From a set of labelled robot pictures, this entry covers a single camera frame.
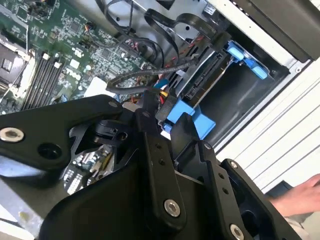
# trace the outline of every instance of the yellow wire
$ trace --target yellow wire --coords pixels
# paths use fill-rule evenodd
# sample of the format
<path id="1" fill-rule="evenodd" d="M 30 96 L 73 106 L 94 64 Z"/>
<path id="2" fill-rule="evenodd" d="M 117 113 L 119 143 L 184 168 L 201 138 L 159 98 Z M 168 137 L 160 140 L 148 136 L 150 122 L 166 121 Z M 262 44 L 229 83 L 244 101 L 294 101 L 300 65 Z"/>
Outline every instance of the yellow wire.
<path id="1" fill-rule="evenodd" d="M 164 97 L 168 97 L 168 93 L 166 93 L 165 91 L 161 91 L 160 92 Z"/>

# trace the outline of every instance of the gray surface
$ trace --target gray surface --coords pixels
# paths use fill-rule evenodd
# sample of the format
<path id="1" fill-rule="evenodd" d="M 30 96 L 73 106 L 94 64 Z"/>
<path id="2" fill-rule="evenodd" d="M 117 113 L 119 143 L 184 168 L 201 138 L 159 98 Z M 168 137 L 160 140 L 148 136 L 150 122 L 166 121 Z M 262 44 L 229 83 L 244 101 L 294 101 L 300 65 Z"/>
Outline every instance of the gray surface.
<path id="1" fill-rule="evenodd" d="M 68 196 L 63 183 L 37 189 L 13 179 L 0 177 L 0 204 L 34 237 L 49 211 Z"/>

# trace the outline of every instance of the motherboard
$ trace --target motherboard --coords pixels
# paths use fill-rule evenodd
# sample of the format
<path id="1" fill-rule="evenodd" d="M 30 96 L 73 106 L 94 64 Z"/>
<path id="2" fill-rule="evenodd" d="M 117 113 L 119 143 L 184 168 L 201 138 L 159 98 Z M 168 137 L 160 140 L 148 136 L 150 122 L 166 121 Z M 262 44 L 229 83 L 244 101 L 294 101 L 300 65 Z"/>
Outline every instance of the motherboard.
<path id="1" fill-rule="evenodd" d="M 0 114 L 98 94 L 124 101 L 107 82 L 149 64 L 125 43 L 102 47 L 117 43 L 67 0 L 0 0 Z"/>

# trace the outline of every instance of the black plastic bracket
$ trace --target black plastic bracket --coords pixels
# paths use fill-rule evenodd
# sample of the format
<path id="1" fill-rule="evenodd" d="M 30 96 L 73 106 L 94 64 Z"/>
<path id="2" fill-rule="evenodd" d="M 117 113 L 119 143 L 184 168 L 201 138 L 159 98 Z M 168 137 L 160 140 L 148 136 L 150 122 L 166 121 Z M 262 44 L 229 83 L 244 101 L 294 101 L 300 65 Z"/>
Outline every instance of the black plastic bracket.
<path id="1" fill-rule="evenodd" d="M 42 186 L 55 183 L 70 162 L 72 144 L 77 143 L 70 140 L 70 130 L 117 118 L 122 111 L 113 98 L 99 95 L 1 116 L 0 130 L 16 128 L 24 138 L 15 143 L 0 140 L 0 176 Z"/>

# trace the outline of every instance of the white metal panel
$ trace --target white metal panel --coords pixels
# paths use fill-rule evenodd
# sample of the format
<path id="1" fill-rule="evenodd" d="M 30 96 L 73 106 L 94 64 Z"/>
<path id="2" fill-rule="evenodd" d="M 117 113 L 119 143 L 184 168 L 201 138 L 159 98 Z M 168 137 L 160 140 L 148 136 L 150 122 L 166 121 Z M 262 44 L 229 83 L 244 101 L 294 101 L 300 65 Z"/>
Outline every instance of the white metal panel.
<path id="1" fill-rule="evenodd" d="M 247 17 L 245 13 L 231 1 L 208 0 L 208 2 L 278 63 L 283 66 L 289 66 L 295 60 L 287 50 Z"/>
<path id="2" fill-rule="evenodd" d="M 279 94 L 218 155 L 234 159 L 263 192 L 320 173 L 320 59 Z"/>

